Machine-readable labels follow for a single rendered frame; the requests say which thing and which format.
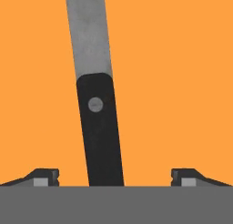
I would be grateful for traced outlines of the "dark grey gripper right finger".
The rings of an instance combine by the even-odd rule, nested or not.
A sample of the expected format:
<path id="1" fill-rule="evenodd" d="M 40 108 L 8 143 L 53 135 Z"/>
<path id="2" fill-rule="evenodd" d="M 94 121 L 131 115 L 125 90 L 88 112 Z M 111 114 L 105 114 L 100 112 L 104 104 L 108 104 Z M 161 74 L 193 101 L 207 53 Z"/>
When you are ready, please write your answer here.
<path id="1" fill-rule="evenodd" d="M 226 183 L 204 177 L 194 168 L 173 168 L 171 177 L 172 187 L 228 187 Z"/>

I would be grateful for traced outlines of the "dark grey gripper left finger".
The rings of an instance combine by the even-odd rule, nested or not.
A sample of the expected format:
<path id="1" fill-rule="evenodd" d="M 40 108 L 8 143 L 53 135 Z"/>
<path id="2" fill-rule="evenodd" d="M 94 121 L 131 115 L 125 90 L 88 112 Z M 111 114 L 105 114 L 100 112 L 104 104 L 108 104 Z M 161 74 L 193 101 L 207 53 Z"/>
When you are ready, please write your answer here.
<path id="1" fill-rule="evenodd" d="M 58 178 L 58 168 L 36 168 L 25 177 L 0 184 L 0 187 L 58 187 Z"/>

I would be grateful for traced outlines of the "orange cutting board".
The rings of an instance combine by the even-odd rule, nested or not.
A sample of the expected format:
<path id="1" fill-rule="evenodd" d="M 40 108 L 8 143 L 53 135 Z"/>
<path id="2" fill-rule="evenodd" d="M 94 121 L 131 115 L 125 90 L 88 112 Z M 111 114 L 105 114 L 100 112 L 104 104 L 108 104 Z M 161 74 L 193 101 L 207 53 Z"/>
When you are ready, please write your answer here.
<path id="1" fill-rule="evenodd" d="M 106 0 L 124 178 L 233 185 L 233 0 Z M 0 0 L 0 183 L 87 184 L 66 0 Z"/>

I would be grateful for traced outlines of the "black-handled knife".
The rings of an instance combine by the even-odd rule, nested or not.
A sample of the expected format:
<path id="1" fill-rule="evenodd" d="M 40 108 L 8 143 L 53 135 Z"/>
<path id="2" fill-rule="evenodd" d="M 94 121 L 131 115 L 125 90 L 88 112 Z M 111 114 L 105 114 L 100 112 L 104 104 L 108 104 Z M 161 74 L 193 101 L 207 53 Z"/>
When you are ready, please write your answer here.
<path id="1" fill-rule="evenodd" d="M 123 168 L 105 0 L 66 0 L 91 186 L 122 186 Z"/>

